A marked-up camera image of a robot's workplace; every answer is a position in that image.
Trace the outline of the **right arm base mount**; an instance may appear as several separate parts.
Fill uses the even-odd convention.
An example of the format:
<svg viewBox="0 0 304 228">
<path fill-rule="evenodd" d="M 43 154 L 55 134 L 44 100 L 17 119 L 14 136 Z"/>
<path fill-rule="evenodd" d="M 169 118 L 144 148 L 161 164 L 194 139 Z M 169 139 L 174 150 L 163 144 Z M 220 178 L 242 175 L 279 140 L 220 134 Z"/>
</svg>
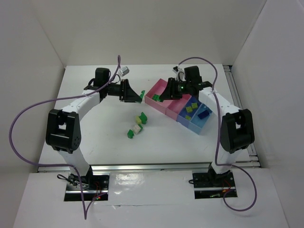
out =
<svg viewBox="0 0 304 228">
<path fill-rule="evenodd" d="M 193 173 L 188 181 L 194 187 L 195 199 L 236 198 L 238 196 L 232 172 L 215 179 L 211 174 Z"/>
</svg>

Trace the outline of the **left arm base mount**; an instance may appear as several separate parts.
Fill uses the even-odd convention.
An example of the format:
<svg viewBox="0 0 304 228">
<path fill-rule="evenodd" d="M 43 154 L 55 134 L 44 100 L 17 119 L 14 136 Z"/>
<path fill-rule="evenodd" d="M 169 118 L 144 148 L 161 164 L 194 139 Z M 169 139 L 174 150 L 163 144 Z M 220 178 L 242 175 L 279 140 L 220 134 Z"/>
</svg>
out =
<svg viewBox="0 0 304 228">
<path fill-rule="evenodd" d="M 57 175 L 58 179 L 67 181 L 64 201 L 81 201 L 80 182 L 78 177 L 69 174 L 68 177 L 64 177 L 61 174 Z M 85 179 L 82 180 L 83 194 L 85 201 L 91 201 L 96 197 L 96 201 L 108 201 L 108 189 L 109 189 L 109 173 L 102 175 L 93 175 L 92 181 L 88 183 Z"/>
</svg>

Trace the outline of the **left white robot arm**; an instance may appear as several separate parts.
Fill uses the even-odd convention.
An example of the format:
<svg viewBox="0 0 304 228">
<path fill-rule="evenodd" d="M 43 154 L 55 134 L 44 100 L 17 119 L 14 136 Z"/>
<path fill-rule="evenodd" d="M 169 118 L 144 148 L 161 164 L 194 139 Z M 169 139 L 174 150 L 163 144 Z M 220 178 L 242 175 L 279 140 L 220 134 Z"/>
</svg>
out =
<svg viewBox="0 0 304 228">
<path fill-rule="evenodd" d="M 110 75 L 108 68 L 97 68 L 95 77 L 84 88 L 80 98 L 62 109 L 52 109 L 48 114 L 47 145 L 57 151 L 67 164 L 72 165 L 72 179 L 81 177 L 85 184 L 93 182 L 93 170 L 80 150 L 82 118 L 108 95 L 117 96 L 126 103 L 140 103 L 143 98 L 133 91 L 127 79 L 113 83 Z"/>
</svg>

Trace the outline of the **lime 2x2 lego brick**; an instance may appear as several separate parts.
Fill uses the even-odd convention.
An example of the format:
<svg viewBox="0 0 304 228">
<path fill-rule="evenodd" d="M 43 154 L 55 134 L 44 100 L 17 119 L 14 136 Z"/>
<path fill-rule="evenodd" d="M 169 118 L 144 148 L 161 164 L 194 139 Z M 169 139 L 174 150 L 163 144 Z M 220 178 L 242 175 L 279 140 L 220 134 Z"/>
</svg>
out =
<svg viewBox="0 0 304 228">
<path fill-rule="evenodd" d="M 197 103 L 192 103 L 191 107 L 192 107 L 192 109 L 197 109 L 198 108 L 198 104 Z"/>
</svg>

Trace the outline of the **dark blue lego plate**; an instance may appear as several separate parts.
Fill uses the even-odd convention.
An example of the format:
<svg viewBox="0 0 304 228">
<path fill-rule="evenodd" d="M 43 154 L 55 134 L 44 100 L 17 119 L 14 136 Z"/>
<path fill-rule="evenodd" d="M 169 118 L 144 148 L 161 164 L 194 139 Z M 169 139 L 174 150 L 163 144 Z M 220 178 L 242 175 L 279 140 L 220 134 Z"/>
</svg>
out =
<svg viewBox="0 0 304 228">
<path fill-rule="evenodd" d="M 201 112 L 200 114 L 198 114 L 198 118 L 202 120 L 202 119 L 208 117 L 209 115 L 210 115 L 209 111 L 205 110 L 205 111 Z"/>
</svg>

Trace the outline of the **green stepped lego block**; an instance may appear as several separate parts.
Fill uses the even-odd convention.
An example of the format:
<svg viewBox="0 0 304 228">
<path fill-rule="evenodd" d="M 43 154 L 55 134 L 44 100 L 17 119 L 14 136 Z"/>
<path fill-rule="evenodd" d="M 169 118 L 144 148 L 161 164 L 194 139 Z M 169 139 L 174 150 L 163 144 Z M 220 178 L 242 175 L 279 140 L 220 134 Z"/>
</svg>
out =
<svg viewBox="0 0 304 228">
<path fill-rule="evenodd" d="M 143 99 L 144 94 L 145 94 L 145 90 L 142 90 L 142 91 L 141 91 L 141 94 L 140 94 L 140 98 L 141 98 L 141 99 Z"/>
</svg>

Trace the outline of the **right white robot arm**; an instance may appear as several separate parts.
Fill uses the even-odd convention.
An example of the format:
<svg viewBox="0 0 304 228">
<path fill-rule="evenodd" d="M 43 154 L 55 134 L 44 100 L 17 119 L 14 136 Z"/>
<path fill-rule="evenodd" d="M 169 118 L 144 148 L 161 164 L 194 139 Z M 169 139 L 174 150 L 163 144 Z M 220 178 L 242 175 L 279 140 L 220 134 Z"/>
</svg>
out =
<svg viewBox="0 0 304 228">
<path fill-rule="evenodd" d="M 179 100 L 191 95 L 204 104 L 218 118 L 218 138 L 214 161 L 208 167 L 208 181 L 213 186 L 224 182 L 240 152 L 255 140 L 252 113 L 240 109 L 220 95 L 214 85 L 203 81 L 197 66 L 173 68 L 175 77 L 168 79 L 160 100 Z"/>
</svg>

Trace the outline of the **small green curved lego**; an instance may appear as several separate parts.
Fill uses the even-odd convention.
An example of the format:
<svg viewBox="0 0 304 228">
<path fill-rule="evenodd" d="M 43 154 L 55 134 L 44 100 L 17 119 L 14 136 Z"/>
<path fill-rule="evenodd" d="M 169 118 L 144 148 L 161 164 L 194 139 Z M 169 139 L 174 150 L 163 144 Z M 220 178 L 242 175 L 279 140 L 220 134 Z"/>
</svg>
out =
<svg viewBox="0 0 304 228">
<path fill-rule="evenodd" d="M 128 137 L 129 139 L 132 139 L 132 138 L 134 137 L 134 132 L 133 132 L 133 130 L 130 129 L 130 130 L 128 131 L 127 137 Z"/>
</svg>

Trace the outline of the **lime square lego front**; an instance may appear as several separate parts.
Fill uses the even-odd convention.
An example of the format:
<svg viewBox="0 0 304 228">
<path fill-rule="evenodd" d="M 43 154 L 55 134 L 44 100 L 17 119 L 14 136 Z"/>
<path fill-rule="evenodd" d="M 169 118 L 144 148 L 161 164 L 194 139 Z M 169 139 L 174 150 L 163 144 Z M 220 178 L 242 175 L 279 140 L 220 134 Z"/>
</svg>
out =
<svg viewBox="0 0 304 228">
<path fill-rule="evenodd" d="M 188 107 L 186 107 L 186 111 L 187 111 L 187 113 L 191 113 L 193 111 L 193 109 L 191 106 L 188 106 Z"/>
</svg>

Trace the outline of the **green lego brick half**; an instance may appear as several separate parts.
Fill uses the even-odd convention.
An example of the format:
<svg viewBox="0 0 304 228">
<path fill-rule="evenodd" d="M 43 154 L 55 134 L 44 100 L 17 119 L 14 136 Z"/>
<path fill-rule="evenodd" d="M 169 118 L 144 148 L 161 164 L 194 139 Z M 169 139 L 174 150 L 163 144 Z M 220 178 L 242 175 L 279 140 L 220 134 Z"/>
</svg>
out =
<svg viewBox="0 0 304 228">
<path fill-rule="evenodd" d="M 152 97 L 152 99 L 153 99 L 154 101 L 156 101 L 156 102 L 162 102 L 162 100 L 160 99 L 160 96 L 157 95 L 157 94 L 154 94 L 153 97 Z"/>
</svg>

